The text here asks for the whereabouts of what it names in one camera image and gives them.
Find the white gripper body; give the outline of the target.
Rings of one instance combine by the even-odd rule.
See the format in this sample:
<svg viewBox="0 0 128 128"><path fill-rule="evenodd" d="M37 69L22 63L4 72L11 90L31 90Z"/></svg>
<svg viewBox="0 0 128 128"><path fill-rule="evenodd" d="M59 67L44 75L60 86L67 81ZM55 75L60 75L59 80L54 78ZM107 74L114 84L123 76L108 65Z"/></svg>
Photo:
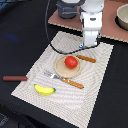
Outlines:
<svg viewBox="0 0 128 128"><path fill-rule="evenodd" d="M82 12L80 19L82 22L83 46L95 46L102 27L102 13Z"/></svg>

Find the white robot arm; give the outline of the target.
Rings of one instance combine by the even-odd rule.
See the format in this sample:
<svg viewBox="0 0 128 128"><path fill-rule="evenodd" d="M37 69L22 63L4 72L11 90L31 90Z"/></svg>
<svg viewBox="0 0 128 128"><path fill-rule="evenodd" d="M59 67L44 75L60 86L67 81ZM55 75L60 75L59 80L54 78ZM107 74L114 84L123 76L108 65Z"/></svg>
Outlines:
<svg viewBox="0 0 128 128"><path fill-rule="evenodd" d="M83 47L97 45L101 37L102 11L105 0L62 0L63 3L80 7L80 21L82 22Z"/></svg>

